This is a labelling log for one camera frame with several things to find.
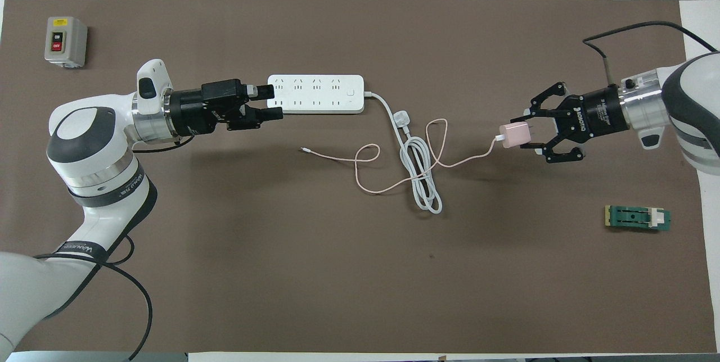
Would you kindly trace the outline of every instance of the black cable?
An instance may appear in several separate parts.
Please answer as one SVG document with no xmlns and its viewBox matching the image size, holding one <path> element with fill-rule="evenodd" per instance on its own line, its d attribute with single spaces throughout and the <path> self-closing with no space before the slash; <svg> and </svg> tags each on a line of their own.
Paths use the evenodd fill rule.
<svg viewBox="0 0 720 362">
<path fill-rule="evenodd" d="M 103 262 L 101 260 L 91 259 L 90 257 L 85 257 L 83 255 L 73 255 L 73 254 L 42 254 L 42 255 L 36 255 L 34 256 L 35 259 L 70 259 L 70 260 L 84 260 L 90 263 L 94 263 L 95 265 L 104 266 L 106 268 L 110 268 L 111 270 L 114 270 L 115 272 L 119 273 L 120 275 L 123 275 L 124 277 L 128 278 L 130 282 L 133 282 L 133 284 L 139 289 L 139 291 L 142 292 L 142 295 L 145 297 L 145 301 L 147 303 L 147 326 L 145 329 L 145 334 L 142 336 L 141 341 L 139 344 L 137 344 L 136 349 L 133 351 L 133 353 L 128 357 L 127 360 L 133 360 L 134 357 L 139 354 L 140 349 L 142 349 L 142 346 L 144 346 L 145 342 L 147 341 L 147 336 L 150 334 L 150 328 L 152 326 L 152 302 L 150 300 L 150 295 L 147 293 L 147 290 L 142 286 L 142 284 L 135 278 L 133 278 L 132 275 L 125 272 L 124 270 L 121 270 L 119 267 L 116 267 L 115 265 L 107 262 Z"/>
<path fill-rule="evenodd" d="M 717 52 L 717 49 L 715 47 L 712 47 L 712 45 L 710 45 L 708 42 L 702 40 L 702 38 L 699 37 L 698 35 L 692 33 L 691 31 L 683 28 L 682 26 L 680 26 L 678 24 L 674 24 L 673 22 L 668 22 L 668 21 L 641 22 L 639 24 L 632 24 L 632 25 L 628 25 L 628 26 L 623 26 L 622 28 L 617 28 L 617 29 L 613 29 L 610 31 L 602 32 L 601 34 L 596 34 L 595 36 L 586 37 L 585 39 L 583 39 L 583 43 L 585 43 L 587 46 L 591 47 L 593 50 L 595 50 L 597 52 L 597 54 L 601 55 L 601 57 L 602 57 L 602 63 L 604 63 L 604 65 L 605 65 L 605 76 L 607 77 L 607 83 L 609 85 L 614 83 L 612 75 L 610 75 L 609 59 L 608 59 L 607 55 L 605 54 L 605 52 L 600 50 L 599 47 L 592 44 L 590 41 L 595 40 L 595 39 L 601 39 L 602 37 L 610 36 L 612 34 L 618 34 L 620 32 L 628 31 L 631 29 L 638 29 L 638 28 L 642 28 L 642 27 L 646 27 L 646 26 L 668 26 L 668 27 L 671 27 L 673 29 L 681 31 L 682 33 L 684 33 L 688 37 L 690 37 L 692 40 L 695 40 L 696 42 L 700 43 L 703 47 L 705 47 L 705 49 L 708 49 L 711 52 Z"/>
<path fill-rule="evenodd" d="M 180 147 L 182 147 L 182 146 L 185 145 L 185 144 L 188 144 L 188 143 L 191 142 L 193 139 L 195 139 L 195 136 L 190 136 L 190 139 L 187 139 L 187 140 L 185 140 L 184 142 L 176 142 L 175 145 L 173 145 L 173 146 L 171 146 L 171 147 L 159 148 L 159 149 L 156 149 L 156 150 L 133 150 L 133 152 L 165 152 L 165 151 L 170 151 L 170 150 L 174 150 L 174 149 L 176 149 L 176 148 L 180 148 Z"/>
<path fill-rule="evenodd" d="M 121 263 L 126 262 L 126 260 L 131 259 L 131 257 L 133 256 L 133 252 L 134 252 L 134 242 L 133 242 L 133 239 L 131 239 L 130 236 L 125 236 L 125 238 L 128 239 L 128 242 L 129 242 L 129 244 L 130 244 L 130 250 L 128 251 L 128 254 L 127 254 L 123 259 L 121 259 L 121 260 L 119 260 L 119 261 L 116 261 L 116 262 L 108 262 L 108 263 L 110 263 L 111 265 L 116 265 L 116 266 L 117 266 L 117 265 L 120 265 Z"/>
</svg>

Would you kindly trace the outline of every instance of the power outlet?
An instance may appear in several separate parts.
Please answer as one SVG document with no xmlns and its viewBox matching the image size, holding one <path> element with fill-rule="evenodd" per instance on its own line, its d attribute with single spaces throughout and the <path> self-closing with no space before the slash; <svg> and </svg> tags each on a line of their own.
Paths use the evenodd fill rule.
<svg viewBox="0 0 720 362">
<path fill-rule="evenodd" d="M 365 81 L 360 75 L 288 75 L 268 77 L 275 98 L 268 108 L 285 114 L 359 114 L 365 108 Z"/>
</svg>

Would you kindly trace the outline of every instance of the white power strip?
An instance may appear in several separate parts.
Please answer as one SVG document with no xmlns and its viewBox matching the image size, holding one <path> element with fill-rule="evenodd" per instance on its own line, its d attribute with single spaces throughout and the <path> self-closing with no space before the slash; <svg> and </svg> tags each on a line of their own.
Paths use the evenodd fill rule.
<svg viewBox="0 0 720 362">
<path fill-rule="evenodd" d="M 359 114 L 365 108 L 365 81 L 360 75 L 289 75 L 268 77 L 275 98 L 268 107 L 286 114 Z"/>
</svg>

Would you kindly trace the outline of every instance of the coiled white cable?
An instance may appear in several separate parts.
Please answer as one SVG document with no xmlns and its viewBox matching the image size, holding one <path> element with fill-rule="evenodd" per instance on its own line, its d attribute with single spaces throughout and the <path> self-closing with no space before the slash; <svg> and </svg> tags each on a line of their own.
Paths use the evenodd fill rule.
<svg viewBox="0 0 720 362">
<path fill-rule="evenodd" d="M 497 141 L 497 137 L 493 139 L 493 141 L 490 144 L 488 152 L 481 154 L 481 155 L 474 155 L 473 157 L 468 157 L 464 160 L 461 160 L 459 162 L 456 162 L 452 165 L 443 164 L 440 162 L 440 157 L 442 157 L 443 149 L 445 149 L 445 141 L 447 139 L 447 131 L 448 131 L 448 121 L 447 119 L 435 119 L 433 121 L 430 121 L 425 126 L 425 139 L 427 139 L 427 142 L 425 140 L 421 139 L 420 137 L 411 136 L 410 129 L 407 127 L 407 124 L 401 124 L 398 125 L 398 122 L 396 122 L 393 112 L 390 110 L 390 107 L 388 106 L 388 103 L 383 99 L 381 96 L 377 95 L 376 93 L 365 93 L 365 96 L 375 98 L 382 105 L 385 107 L 385 110 L 388 112 L 388 116 L 390 118 L 390 123 L 393 125 L 393 130 L 395 133 L 396 139 L 398 139 L 398 144 L 401 147 L 399 149 L 399 157 L 401 163 L 403 163 L 403 166 L 406 168 L 407 172 L 409 173 L 409 177 L 405 178 L 403 180 L 399 180 L 398 182 L 394 183 L 393 185 L 381 189 L 379 191 L 373 191 L 360 183 L 360 177 L 358 172 L 358 162 L 371 162 L 375 161 L 378 157 L 380 157 L 380 146 L 375 143 L 365 144 L 360 149 L 355 152 L 355 158 L 341 158 L 341 157 L 332 157 L 330 155 L 324 155 L 319 152 L 314 152 L 311 149 L 308 149 L 306 147 L 301 147 L 301 151 L 307 152 L 309 154 L 317 155 L 318 157 L 327 158 L 329 160 L 337 160 L 337 161 L 350 161 L 353 162 L 355 165 L 355 182 L 358 184 L 358 187 L 362 189 L 363 191 L 366 191 L 367 193 L 372 194 L 381 194 L 385 193 L 398 185 L 401 185 L 401 183 L 411 181 L 412 183 L 412 195 L 415 198 L 415 201 L 417 203 L 417 207 L 419 207 L 422 210 L 427 210 L 431 213 L 438 214 L 443 209 L 443 203 L 442 199 L 440 198 L 440 194 L 438 193 L 437 189 L 435 188 L 435 181 L 433 180 L 432 175 L 432 169 L 435 167 L 435 165 L 439 164 L 442 167 L 445 168 L 452 168 L 457 165 L 460 165 L 464 162 L 473 160 L 475 158 L 481 158 L 486 157 L 493 151 L 494 143 Z M 439 121 L 442 121 L 445 123 L 445 130 L 443 132 L 443 141 L 442 144 L 440 144 L 440 151 L 437 155 L 435 155 L 434 150 L 432 149 L 432 145 L 430 144 L 430 135 L 429 135 L 429 127 L 430 124 L 438 123 Z M 404 134 L 407 137 L 406 141 L 403 141 L 403 138 L 401 137 L 401 134 L 399 133 L 398 129 L 403 129 Z M 375 153 L 375 157 L 368 158 L 368 159 L 360 159 L 360 153 L 370 147 L 375 147 L 377 149 L 377 152 Z"/>
</svg>

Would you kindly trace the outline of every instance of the switch box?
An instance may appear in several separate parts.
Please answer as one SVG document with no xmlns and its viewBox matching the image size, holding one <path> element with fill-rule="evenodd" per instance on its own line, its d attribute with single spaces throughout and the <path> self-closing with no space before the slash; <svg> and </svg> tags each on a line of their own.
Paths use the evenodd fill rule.
<svg viewBox="0 0 720 362">
<path fill-rule="evenodd" d="M 52 64 L 65 68 L 85 65 L 88 27 L 72 16 L 52 16 L 47 19 L 44 57 Z"/>
</svg>

